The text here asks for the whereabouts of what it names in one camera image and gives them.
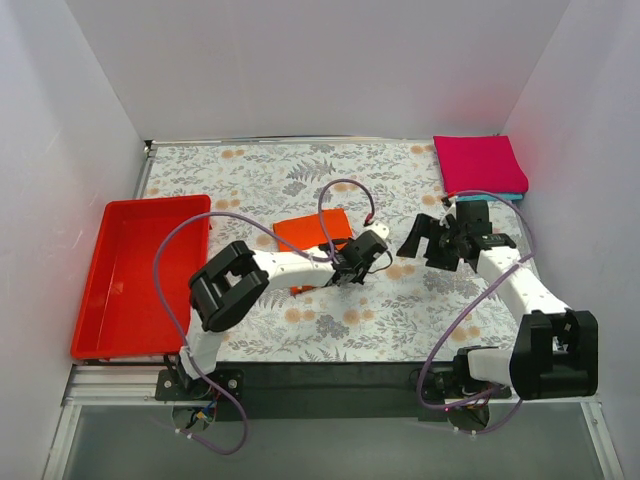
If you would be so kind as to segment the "orange t shirt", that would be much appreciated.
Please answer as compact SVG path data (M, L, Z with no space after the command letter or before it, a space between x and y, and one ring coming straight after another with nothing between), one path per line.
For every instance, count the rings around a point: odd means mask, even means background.
M277 253L266 255L259 265L268 273L266 292L289 287L292 294L313 288L323 288L331 282L335 271L321 244L348 240L351 228L342 209L325 210L322 215L310 215L285 220L274 225L273 234L280 247Z

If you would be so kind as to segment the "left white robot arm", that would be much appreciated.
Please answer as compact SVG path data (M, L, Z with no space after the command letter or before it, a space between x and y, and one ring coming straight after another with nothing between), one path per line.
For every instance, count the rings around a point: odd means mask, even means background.
M302 253L265 252L232 242L189 281L191 318L179 352L178 387L193 400L211 392L223 333L239 324L263 294L361 284L388 252L385 237L373 230L348 239L334 259L326 246Z

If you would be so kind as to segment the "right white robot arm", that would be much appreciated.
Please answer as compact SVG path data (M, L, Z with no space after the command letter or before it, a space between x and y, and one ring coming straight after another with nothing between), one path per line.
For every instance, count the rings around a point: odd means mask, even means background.
M508 308L518 331L507 348L472 346L458 350L445 367L425 376L439 388L451 385L464 397L488 386L509 387L523 400L589 397L598 387L598 323L590 312L559 300L526 267L516 243L497 233L483 200L450 202L437 219L417 215L399 248L414 258L420 241L429 267L456 271L460 263L489 284Z

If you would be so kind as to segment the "folded teal t shirt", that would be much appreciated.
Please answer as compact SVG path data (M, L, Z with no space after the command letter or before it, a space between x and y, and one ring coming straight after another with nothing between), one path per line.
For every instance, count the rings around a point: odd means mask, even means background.
M517 193L498 193L498 194L494 194L494 195L487 195L487 194L475 194L475 195L462 195L462 196L458 196L457 200L458 201L487 201L487 202L491 202L491 201L496 201L497 198L500 197L508 202L518 202L521 201L524 198L523 194L517 194Z

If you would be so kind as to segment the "folded magenta t shirt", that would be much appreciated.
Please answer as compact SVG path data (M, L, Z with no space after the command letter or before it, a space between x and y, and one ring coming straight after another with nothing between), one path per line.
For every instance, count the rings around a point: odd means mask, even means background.
M525 194L529 190L507 136L435 136L433 141L447 193Z

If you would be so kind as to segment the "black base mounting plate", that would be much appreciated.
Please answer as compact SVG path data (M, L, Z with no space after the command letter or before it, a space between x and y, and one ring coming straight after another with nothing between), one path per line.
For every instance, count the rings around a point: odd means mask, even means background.
M185 389L177 366L165 364L157 378L155 400L202 403L216 395L203 380ZM425 401L444 404L472 393L471 388L491 388L473 380L460 383L452 364L432 364L422 387ZM249 419L417 416L445 421L445 412L418 403L421 368L421 362L220 362L209 378L240 402Z

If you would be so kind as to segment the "red plastic bin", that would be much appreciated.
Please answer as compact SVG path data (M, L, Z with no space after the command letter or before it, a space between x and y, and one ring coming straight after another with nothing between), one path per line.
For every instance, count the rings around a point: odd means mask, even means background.
M75 360L150 357L179 351L190 321L190 277L204 265L209 225L185 227L163 252L158 298L153 260L183 221L209 211L206 195L114 201L106 205L71 343Z

